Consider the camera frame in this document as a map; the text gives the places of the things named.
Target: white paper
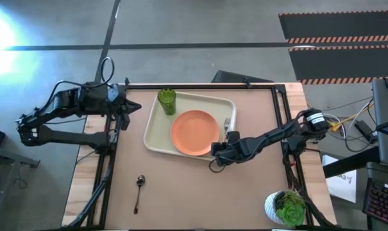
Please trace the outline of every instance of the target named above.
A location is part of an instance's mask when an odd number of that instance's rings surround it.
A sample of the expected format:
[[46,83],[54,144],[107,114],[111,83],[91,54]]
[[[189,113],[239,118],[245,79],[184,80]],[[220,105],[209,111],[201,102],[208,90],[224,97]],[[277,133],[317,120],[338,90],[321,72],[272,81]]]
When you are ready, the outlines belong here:
[[[322,166],[335,161],[337,161],[336,158],[324,155],[322,158]],[[356,203],[356,170],[327,178],[326,183],[328,184],[329,193],[332,196]]]

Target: white pot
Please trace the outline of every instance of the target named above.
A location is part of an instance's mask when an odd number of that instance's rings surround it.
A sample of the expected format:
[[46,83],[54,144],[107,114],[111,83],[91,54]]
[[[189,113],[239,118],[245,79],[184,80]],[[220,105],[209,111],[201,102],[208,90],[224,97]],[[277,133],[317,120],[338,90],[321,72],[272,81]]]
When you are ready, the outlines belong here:
[[269,217],[273,222],[276,224],[284,225],[285,223],[276,215],[275,205],[274,205],[274,199],[275,196],[280,193],[281,191],[274,192],[273,194],[269,195],[265,200],[265,212],[266,216]]

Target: keyboard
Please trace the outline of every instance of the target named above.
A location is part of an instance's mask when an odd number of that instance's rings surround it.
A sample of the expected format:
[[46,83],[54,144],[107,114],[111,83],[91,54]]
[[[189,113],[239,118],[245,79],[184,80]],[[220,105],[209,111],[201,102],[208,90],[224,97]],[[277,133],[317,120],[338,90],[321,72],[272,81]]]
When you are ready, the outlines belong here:
[[388,185],[369,178],[363,212],[388,224]]

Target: tray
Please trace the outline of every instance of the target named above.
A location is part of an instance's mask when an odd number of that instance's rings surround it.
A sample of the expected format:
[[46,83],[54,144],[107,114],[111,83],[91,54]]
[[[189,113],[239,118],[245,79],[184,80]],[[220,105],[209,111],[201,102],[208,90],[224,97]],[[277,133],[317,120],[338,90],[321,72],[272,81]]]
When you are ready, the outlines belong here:
[[[189,110],[202,110],[215,118],[219,127],[219,142],[224,141],[226,132],[235,129],[237,107],[228,99],[176,92],[176,112],[174,115],[166,115],[155,96],[144,134],[145,147],[160,153],[207,161],[213,160],[214,158],[209,153],[197,157],[186,155],[178,151],[171,140],[171,126],[174,120],[180,114]],[[227,129],[224,126],[226,120],[229,122],[227,123]]]

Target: potted plant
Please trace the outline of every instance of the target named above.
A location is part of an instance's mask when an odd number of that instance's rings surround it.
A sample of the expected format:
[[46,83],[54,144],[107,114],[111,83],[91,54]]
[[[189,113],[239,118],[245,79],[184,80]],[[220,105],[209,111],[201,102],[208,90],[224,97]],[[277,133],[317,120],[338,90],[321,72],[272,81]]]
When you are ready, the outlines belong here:
[[295,227],[305,219],[305,201],[294,191],[278,191],[265,201],[266,215],[275,223]]

